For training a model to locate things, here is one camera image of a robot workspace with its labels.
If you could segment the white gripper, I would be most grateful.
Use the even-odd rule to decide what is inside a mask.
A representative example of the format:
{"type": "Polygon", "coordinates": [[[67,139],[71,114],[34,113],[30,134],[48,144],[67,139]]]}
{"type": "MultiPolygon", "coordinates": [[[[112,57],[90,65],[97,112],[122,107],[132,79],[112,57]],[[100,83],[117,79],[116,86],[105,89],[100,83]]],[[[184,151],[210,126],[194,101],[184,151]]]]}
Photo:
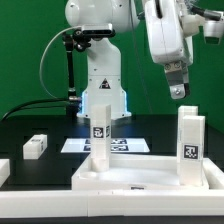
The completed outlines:
{"type": "Polygon", "coordinates": [[[152,60],[165,64],[171,98],[190,95],[188,66],[193,63],[192,38],[184,37],[176,0],[148,0],[144,6],[152,60]]]}

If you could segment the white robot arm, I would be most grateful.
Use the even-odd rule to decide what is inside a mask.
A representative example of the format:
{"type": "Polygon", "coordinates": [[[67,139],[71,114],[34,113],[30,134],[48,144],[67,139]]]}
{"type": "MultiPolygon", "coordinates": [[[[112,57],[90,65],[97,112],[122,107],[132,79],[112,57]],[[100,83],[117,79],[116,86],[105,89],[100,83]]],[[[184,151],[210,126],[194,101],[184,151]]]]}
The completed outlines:
{"type": "Polygon", "coordinates": [[[71,48],[87,53],[88,84],[82,93],[80,117],[91,116],[95,105],[109,104],[111,118],[129,117],[121,87],[121,53],[109,39],[146,23],[152,60],[164,67],[170,95],[189,94],[188,67],[193,63],[192,37],[199,31],[209,43],[224,37],[224,12],[203,9],[192,0],[68,0],[65,16],[73,28],[71,48]]]}

